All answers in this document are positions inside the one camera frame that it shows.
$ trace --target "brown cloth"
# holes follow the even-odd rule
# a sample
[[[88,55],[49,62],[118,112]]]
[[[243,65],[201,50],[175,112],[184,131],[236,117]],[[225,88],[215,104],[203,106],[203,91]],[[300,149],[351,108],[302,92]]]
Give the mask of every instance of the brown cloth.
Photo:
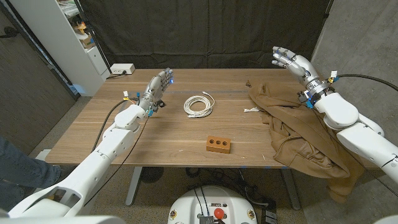
[[[262,122],[269,124],[274,159],[305,174],[326,178],[332,199],[345,202],[364,169],[330,137],[328,132],[335,134],[325,126],[323,116],[300,104],[297,92],[303,88],[264,80],[249,82],[250,97],[266,111]]]

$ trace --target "person's leg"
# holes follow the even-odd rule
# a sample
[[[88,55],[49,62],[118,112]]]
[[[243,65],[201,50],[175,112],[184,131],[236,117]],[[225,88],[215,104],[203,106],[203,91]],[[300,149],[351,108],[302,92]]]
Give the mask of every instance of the person's leg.
[[[24,191],[16,184],[0,180],[0,208],[9,212],[23,198]]]
[[[0,179],[44,189],[53,185],[60,173],[60,166],[32,159],[0,136]]]

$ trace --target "robot finger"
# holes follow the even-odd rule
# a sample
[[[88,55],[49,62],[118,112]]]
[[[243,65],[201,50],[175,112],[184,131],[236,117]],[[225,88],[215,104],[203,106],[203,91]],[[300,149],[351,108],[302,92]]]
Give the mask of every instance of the robot finger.
[[[281,56],[279,54],[274,54],[274,58],[276,58],[280,63],[283,63],[285,65],[289,65],[292,63],[291,60],[289,60],[288,58]]]
[[[277,54],[285,56],[289,60],[295,60],[296,54],[289,49],[286,49],[283,47],[273,47],[272,51],[273,51],[273,53],[277,53]]]
[[[277,61],[277,60],[273,60],[272,64],[278,65],[279,67],[282,67],[282,68],[286,68],[286,65],[284,65],[282,62]]]

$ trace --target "red button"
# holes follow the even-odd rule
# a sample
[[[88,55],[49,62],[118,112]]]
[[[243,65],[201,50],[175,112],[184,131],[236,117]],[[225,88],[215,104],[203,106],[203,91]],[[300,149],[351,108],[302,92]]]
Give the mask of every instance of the red button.
[[[214,210],[214,216],[217,219],[223,219],[224,217],[224,210],[220,209],[220,208],[216,208],[216,210]]]

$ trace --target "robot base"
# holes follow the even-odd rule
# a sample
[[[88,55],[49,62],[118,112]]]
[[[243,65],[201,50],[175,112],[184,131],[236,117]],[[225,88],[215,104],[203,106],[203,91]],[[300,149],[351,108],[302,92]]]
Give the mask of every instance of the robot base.
[[[203,216],[214,216],[214,219],[216,219],[215,210],[217,208],[224,211],[224,218],[222,221],[226,224],[257,223],[256,214],[254,213],[252,205],[240,194],[226,187],[213,185],[203,186],[202,189],[203,193],[201,188],[190,190],[174,202],[170,209],[168,224],[199,224],[199,217],[202,216],[201,209],[203,210]]]

